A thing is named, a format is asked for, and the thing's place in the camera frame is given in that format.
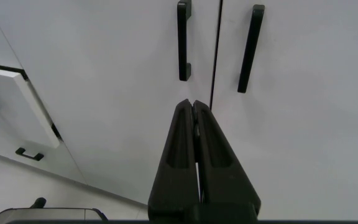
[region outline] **floor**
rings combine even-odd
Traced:
[[[145,205],[0,157],[0,212],[38,197],[47,199],[45,207],[97,208],[109,220],[148,219]]]

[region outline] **white drawer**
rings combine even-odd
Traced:
[[[20,73],[0,70],[0,131],[57,148],[60,142],[51,124],[31,84]]]
[[[16,154],[18,148],[25,149],[24,155],[34,157],[42,154],[43,158],[36,161]],[[15,138],[7,132],[0,131],[0,156],[36,167],[62,177],[86,184],[64,142],[60,141],[56,149],[34,142]]]

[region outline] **drawer handle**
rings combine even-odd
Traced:
[[[25,155],[23,154],[25,152],[25,149],[23,149],[22,147],[20,147],[18,150],[16,150],[16,154],[19,155],[19,156],[22,156],[22,157],[26,157],[28,159],[32,159],[32,160],[35,160],[35,161],[40,161],[42,158],[44,158],[44,155],[41,154],[41,153],[38,153],[37,155],[35,155],[34,157],[31,157],[31,156],[28,156],[28,155]]]
[[[178,53],[179,80],[187,81],[191,75],[191,64],[187,63],[187,20],[191,16],[191,0],[178,2]]]
[[[246,43],[246,51],[242,59],[242,67],[240,73],[239,88],[237,92],[246,93],[249,81],[249,74],[251,73],[252,62],[254,62],[256,45],[258,44],[258,37],[262,19],[264,18],[265,6],[254,5],[252,9],[251,23],[249,25],[248,38]]]

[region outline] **white floor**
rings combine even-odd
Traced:
[[[0,212],[31,206],[47,199],[45,207],[97,208],[109,220],[147,219],[147,207],[74,181],[0,157]]]

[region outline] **black clamp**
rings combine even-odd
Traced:
[[[259,209],[260,199],[209,107],[179,103],[149,198],[150,220],[252,223]]]

